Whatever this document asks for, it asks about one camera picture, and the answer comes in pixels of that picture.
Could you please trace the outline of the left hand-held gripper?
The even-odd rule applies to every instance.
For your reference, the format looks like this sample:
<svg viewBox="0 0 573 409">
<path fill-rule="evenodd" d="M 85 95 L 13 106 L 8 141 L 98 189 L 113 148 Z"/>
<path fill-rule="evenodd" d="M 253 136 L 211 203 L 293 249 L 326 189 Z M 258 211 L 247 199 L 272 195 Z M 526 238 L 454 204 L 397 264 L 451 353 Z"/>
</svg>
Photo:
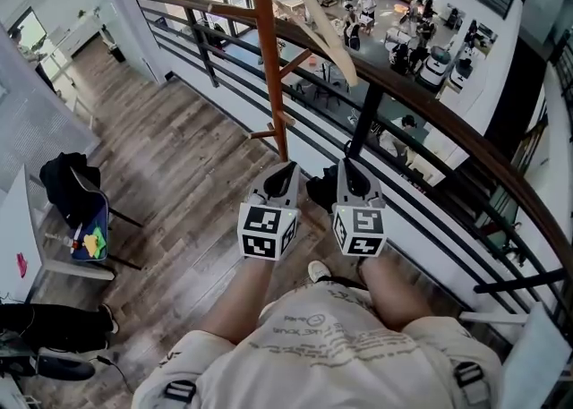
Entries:
<svg viewBox="0 0 573 409">
<path fill-rule="evenodd" d="M 237 238 L 245 258 L 279 261 L 295 240 L 300 166 L 288 161 L 270 166 L 252 182 L 241 203 Z"/>
</svg>

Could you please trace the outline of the brown wooden coat stand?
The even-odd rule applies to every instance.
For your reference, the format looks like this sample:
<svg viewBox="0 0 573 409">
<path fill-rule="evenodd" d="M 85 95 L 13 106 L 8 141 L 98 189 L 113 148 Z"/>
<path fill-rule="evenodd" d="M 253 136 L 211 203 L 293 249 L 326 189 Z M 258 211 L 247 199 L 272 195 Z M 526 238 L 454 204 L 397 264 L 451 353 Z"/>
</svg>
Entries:
<svg viewBox="0 0 573 409">
<path fill-rule="evenodd" d="M 287 126 L 293 125 L 283 108 L 282 75 L 279 66 L 278 43 L 272 0 L 253 0 L 252 9 L 229 4 L 209 4 L 208 12 L 223 17 L 235 16 L 256 21 L 261 56 L 269 93 L 272 124 L 266 132 L 254 132 L 254 139 L 272 137 L 277 144 L 278 154 L 283 162 L 289 160 L 287 148 Z"/>
</svg>

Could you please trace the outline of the person's right forearm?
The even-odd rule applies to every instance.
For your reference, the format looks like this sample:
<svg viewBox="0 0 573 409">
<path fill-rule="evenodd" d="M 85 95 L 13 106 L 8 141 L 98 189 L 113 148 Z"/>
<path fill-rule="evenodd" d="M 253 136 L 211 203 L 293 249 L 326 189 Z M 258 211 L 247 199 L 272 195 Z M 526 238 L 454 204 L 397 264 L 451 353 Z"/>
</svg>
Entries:
<svg viewBox="0 0 573 409">
<path fill-rule="evenodd" d="M 408 283 L 395 261 L 386 257 L 367 258 L 359 274 L 387 328 L 401 331 L 413 321 L 433 315 L 428 302 Z"/>
</svg>

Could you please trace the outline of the person's white shoe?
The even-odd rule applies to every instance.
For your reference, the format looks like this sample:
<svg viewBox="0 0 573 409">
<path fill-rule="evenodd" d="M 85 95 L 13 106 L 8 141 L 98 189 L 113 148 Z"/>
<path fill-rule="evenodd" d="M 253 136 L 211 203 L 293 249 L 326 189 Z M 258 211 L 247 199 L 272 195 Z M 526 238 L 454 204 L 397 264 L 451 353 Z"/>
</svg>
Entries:
<svg viewBox="0 0 573 409">
<path fill-rule="evenodd" d="M 313 260 L 307 267 L 310 280 L 316 284 L 320 281 L 327 281 L 331 278 L 329 268 L 319 260 Z"/>
</svg>

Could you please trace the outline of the dark railing with wooden handrail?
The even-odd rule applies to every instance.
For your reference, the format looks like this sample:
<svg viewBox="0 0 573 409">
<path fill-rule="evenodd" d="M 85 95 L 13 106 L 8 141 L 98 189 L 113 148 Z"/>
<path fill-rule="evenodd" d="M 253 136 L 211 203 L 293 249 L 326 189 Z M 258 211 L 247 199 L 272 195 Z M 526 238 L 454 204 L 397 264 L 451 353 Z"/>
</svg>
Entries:
<svg viewBox="0 0 573 409">
<path fill-rule="evenodd" d="M 228 21 L 254 26 L 247 10 L 209 0 L 136 0 L 159 48 L 187 66 L 206 73 L 217 85 L 265 115 L 272 115 L 265 74 L 255 66 L 216 48 L 220 38 L 239 49 L 259 55 L 259 47 L 214 30 L 196 19 L 197 13 L 215 14 Z M 451 110 L 421 91 L 409 89 L 406 80 L 393 72 L 377 72 L 363 60 L 356 61 L 358 77 L 368 88 L 354 98 L 332 84 L 327 75 L 309 72 L 301 65 L 292 69 L 300 81 L 357 111 L 356 124 L 317 107 L 298 86 L 281 82 L 281 121 L 287 134 L 336 161 L 344 156 L 356 159 L 381 181 L 389 208 L 439 248 L 456 266 L 458 278 L 466 278 L 478 295 L 487 295 L 510 313 L 528 311 L 530 302 L 540 302 L 567 334 L 573 334 L 573 246 L 550 218 L 548 209 L 515 168 L 484 137 Z M 391 130 L 392 123 L 379 116 L 377 108 L 385 97 L 393 97 L 435 124 L 440 135 L 462 149 L 492 175 L 525 210 L 535 227 L 556 252 L 560 268 L 547 269 L 509 222 L 489 205 L 466 175 L 444 161 L 403 130 L 396 130 L 421 160 L 450 181 L 441 190 L 423 178 L 416 166 L 401 166 L 373 141 L 375 129 Z"/>
</svg>

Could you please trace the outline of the white wheeled robot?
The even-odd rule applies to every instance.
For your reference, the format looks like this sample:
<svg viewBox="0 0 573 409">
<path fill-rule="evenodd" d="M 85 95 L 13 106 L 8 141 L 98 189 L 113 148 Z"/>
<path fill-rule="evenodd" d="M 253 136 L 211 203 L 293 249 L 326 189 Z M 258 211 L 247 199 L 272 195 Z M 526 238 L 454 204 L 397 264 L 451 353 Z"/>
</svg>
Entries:
<svg viewBox="0 0 573 409">
<path fill-rule="evenodd" d="M 449 86 L 459 93 L 465 86 L 473 71 L 473 61 L 471 58 L 458 59 L 453 65 L 449 77 Z"/>
<path fill-rule="evenodd" d="M 444 81 L 450 62 L 451 55 L 447 49 L 432 46 L 415 80 L 428 89 L 437 89 Z"/>
</svg>

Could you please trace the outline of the pale wooden clothes hanger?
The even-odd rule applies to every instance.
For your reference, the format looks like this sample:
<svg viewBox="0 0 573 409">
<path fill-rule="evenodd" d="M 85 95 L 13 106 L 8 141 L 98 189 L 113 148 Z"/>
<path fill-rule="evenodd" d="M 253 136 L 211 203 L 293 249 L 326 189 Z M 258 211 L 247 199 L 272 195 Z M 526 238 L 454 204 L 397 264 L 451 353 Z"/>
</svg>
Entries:
<svg viewBox="0 0 573 409">
<path fill-rule="evenodd" d="M 271 3 L 275 4 L 282 14 L 285 14 L 290 21 L 293 21 L 327 55 L 328 59 L 342 72 L 350 87 L 356 86 L 358 77 L 354 62 L 346 51 L 343 41 L 332 27 L 326 13 L 322 10 L 321 5 L 317 0 L 302 1 L 316 23 L 318 31 L 312 30 L 305 23 L 304 19 L 286 4 L 279 0 L 271 0 Z"/>
</svg>

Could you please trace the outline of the crowd of people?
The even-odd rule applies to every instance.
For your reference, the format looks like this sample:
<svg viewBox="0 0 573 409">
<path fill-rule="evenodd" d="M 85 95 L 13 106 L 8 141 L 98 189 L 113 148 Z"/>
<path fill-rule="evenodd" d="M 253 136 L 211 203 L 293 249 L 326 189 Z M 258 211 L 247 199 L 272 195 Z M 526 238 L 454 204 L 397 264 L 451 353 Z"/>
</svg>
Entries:
<svg viewBox="0 0 573 409">
<path fill-rule="evenodd" d="M 392 4 L 386 0 L 357 0 L 345 5 L 344 40 L 350 49 L 374 63 L 384 59 L 401 75 L 415 74 L 433 47 L 454 55 L 460 30 L 438 25 L 433 16 L 424 18 L 419 3 Z"/>
</svg>

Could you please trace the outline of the person's cream printed t-shirt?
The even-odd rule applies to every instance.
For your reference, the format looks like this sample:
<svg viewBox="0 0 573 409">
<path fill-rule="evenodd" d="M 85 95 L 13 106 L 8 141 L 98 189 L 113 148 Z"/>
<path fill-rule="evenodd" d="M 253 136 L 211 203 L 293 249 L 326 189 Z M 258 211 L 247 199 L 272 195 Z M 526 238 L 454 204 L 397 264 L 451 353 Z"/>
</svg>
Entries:
<svg viewBox="0 0 573 409">
<path fill-rule="evenodd" d="M 459 362 L 483 370 L 489 399 L 468 405 L 454 379 Z M 450 317 L 388 329 L 359 290 L 326 282 L 291 291 L 233 345 L 185 335 L 137 388 L 132 409 L 168 408 L 165 386 L 190 380 L 185 409 L 496 409 L 501 364 Z"/>
</svg>

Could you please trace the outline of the green and yellow toy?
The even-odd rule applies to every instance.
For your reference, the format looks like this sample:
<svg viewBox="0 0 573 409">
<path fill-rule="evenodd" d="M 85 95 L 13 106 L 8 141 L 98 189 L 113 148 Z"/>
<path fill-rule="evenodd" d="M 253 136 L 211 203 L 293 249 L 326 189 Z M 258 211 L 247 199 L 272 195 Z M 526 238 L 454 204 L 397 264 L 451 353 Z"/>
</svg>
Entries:
<svg viewBox="0 0 573 409">
<path fill-rule="evenodd" d="M 103 250 L 107 247 L 107 241 L 99 226 L 96 226 L 90 234 L 83 236 L 82 246 L 90 258 L 100 258 Z"/>
</svg>

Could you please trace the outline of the black jacket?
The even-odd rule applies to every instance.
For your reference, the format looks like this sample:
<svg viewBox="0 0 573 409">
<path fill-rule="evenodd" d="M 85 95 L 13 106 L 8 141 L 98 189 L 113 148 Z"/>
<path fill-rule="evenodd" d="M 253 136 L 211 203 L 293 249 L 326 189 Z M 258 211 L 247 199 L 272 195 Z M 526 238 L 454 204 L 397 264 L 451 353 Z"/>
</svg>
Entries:
<svg viewBox="0 0 573 409">
<path fill-rule="evenodd" d="M 94 187 L 100 187 L 99 169 L 89 166 L 87 157 L 78 152 L 61 152 L 46 162 L 40 169 L 39 178 L 47 191 L 49 202 L 56 206 L 69 227 L 76 228 L 90 216 L 98 199 L 82 188 L 73 171 Z"/>
</svg>

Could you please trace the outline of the black harness buckle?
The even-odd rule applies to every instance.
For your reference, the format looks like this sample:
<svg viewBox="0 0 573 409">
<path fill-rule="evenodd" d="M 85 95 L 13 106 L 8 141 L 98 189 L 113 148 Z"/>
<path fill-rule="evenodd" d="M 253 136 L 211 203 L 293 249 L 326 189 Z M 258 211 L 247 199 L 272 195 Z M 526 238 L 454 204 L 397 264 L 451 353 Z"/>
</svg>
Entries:
<svg viewBox="0 0 573 409">
<path fill-rule="evenodd" d="M 175 380 L 169 382 L 163 391 L 163 399 L 168 408 L 188 407 L 196 394 L 197 387 L 190 380 Z"/>
<path fill-rule="evenodd" d="M 482 368 L 475 362 L 459 362 L 454 367 L 454 379 L 468 405 L 479 405 L 489 399 Z"/>
</svg>

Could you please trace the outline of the white office counter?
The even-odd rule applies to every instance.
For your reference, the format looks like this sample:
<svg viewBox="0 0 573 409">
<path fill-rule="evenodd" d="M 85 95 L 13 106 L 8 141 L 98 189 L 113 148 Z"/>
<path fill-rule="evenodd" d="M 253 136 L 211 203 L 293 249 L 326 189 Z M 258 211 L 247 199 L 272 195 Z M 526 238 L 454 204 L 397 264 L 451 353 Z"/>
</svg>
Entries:
<svg viewBox="0 0 573 409">
<path fill-rule="evenodd" d="M 102 23 L 93 14 L 84 15 L 64 32 L 56 48 L 64 55 L 73 56 L 92 38 L 100 34 Z"/>
</svg>

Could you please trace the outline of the frosted glass partition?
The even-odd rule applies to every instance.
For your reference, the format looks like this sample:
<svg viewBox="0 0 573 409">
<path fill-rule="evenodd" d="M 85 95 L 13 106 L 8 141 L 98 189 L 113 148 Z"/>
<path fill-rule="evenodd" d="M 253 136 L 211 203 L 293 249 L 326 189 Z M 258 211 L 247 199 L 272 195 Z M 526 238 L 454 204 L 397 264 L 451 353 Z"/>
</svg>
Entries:
<svg viewBox="0 0 573 409">
<path fill-rule="evenodd" d="M 0 25 L 0 191 L 22 166 L 37 176 L 64 152 L 86 155 L 99 138 L 43 82 Z"/>
</svg>

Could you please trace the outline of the white desk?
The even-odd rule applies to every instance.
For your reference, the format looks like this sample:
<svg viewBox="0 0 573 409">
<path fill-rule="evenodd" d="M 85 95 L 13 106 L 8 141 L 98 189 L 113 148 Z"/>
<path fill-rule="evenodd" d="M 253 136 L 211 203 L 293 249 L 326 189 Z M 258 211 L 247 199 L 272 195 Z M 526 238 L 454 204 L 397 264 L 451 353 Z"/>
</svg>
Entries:
<svg viewBox="0 0 573 409">
<path fill-rule="evenodd" d="M 113 272 L 48 258 L 39 238 L 33 207 L 29 198 L 30 175 L 22 166 L 0 204 L 0 302 L 28 302 L 45 272 L 111 281 Z M 16 255 L 28 261 L 25 278 L 21 278 Z"/>
</svg>

